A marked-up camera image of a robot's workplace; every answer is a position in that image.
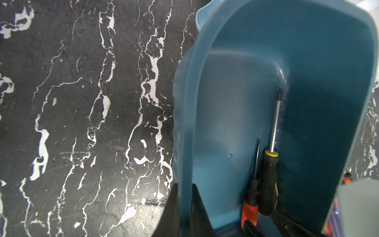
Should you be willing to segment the teal storage box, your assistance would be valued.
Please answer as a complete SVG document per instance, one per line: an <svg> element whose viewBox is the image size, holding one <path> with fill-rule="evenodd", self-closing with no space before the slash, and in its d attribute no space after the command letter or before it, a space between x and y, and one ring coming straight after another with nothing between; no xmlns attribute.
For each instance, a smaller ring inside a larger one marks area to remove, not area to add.
<svg viewBox="0 0 379 237"><path fill-rule="evenodd" d="M275 148L277 210L320 232L374 85L378 33L345 1L224 1L173 81L181 233L196 185L213 228L240 220L257 141Z"/></svg>

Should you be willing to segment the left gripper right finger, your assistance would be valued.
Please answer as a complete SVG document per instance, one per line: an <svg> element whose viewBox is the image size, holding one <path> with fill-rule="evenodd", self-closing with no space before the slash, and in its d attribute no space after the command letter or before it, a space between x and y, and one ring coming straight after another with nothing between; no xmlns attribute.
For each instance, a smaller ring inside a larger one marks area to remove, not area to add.
<svg viewBox="0 0 379 237"><path fill-rule="evenodd" d="M201 199L196 184L192 185L191 214L190 214L191 237L215 237L206 209Z"/></svg>

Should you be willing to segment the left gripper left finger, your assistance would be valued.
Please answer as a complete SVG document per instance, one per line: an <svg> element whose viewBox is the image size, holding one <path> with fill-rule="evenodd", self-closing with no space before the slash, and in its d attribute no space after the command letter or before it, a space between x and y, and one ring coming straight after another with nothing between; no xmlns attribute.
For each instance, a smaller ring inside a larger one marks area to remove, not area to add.
<svg viewBox="0 0 379 237"><path fill-rule="evenodd" d="M179 236L178 184L172 186L162 216L152 237Z"/></svg>

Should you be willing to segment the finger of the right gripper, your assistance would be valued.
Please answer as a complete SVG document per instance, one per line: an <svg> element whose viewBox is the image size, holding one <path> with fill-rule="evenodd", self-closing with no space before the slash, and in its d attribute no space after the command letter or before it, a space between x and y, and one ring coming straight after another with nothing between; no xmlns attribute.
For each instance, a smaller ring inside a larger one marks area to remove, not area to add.
<svg viewBox="0 0 379 237"><path fill-rule="evenodd" d="M246 220L244 222L242 229L245 237L264 237L264 235L250 220Z"/></svg>
<svg viewBox="0 0 379 237"><path fill-rule="evenodd" d="M323 233L307 230L277 210L273 212L271 219L283 237L325 237Z"/></svg>

